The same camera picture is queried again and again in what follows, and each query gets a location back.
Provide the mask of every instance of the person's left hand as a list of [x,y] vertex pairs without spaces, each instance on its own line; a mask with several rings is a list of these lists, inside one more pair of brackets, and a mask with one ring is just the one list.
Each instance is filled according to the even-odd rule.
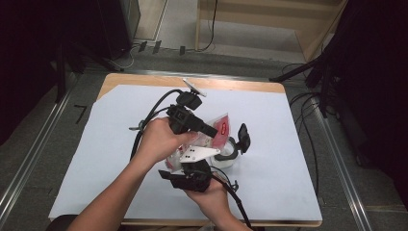
[[154,165],[171,155],[180,145],[192,142],[196,137],[196,132],[175,135],[167,117],[155,118],[144,129],[136,155],[143,155],[143,158]]

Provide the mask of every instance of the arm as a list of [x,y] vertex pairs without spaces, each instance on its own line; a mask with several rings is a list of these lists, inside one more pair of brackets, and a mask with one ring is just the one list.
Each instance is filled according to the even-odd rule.
[[117,230],[146,173],[196,133],[174,135],[167,118],[149,122],[128,166],[71,223],[68,230]]
[[185,192],[220,230],[251,230],[232,215],[228,205],[227,191],[217,180],[211,179],[210,187],[205,192]]

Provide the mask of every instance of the person's right hand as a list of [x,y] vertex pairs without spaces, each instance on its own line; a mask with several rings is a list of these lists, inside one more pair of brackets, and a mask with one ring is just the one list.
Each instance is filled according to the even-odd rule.
[[211,179],[210,186],[205,192],[185,191],[200,207],[203,214],[221,230],[250,230],[232,215],[227,191],[215,179]]

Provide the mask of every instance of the metal bar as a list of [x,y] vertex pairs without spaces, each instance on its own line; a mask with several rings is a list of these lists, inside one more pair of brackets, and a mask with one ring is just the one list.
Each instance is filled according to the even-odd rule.
[[0,230],[3,228],[6,220],[16,202],[20,196],[25,184],[27,183],[30,174],[32,173],[34,167],[36,166],[37,160],[41,155],[41,152],[46,145],[48,138],[50,137],[52,131],[54,130],[61,114],[64,111],[65,105],[69,99],[69,95],[72,91],[70,88],[60,103],[56,104],[52,109],[50,115],[45,120],[42,125],[35,141],[33,142],[31,148],[26,154],[24,161],[22,162],[20,168],[15,174],[12,182],[7,187],[6,191],[2,195],[0,200]]
[[334,166],[339,174],[340,182],[342,183],[345,196],[347,197],[348,204],[354,219],[356,220],[356,224],[361,231],[371,231],[372,227],[370,225],[369,217],[367,216],[363,202],[358,195],[351,176],[348,173],[347,167],[344,164],[342,153],[336,143],[336,140],[334,139],[330,125],[327,122],[327,118],[323,118],[320,111],[315,111],[315,114],[319,121],[321,130],[323,131],[324,136],[327,138],[327,144],[329,151],[332,154]]

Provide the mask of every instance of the white paper sheet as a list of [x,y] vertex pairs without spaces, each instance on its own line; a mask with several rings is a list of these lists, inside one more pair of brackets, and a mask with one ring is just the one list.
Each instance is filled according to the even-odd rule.
[[[92,108],[78,149],[64,178],[50,218],[79,214],[124,169],[137,127],[158,99],[172,88],[118,86]],[[205,90],[203,104],[194,114],[204,121],[228,113],[231,136],[242,123],[252,144],[225,170],[240,185],[237,195],[250,219],[321,220],[300,143],[284,93],[242,90]],[[175,103],[177,94],[161,105]],[[146,175],[126,218],[206,219],[181,190],[163,180],[156,164]],[[242,218],[230,198],[234,215]]]

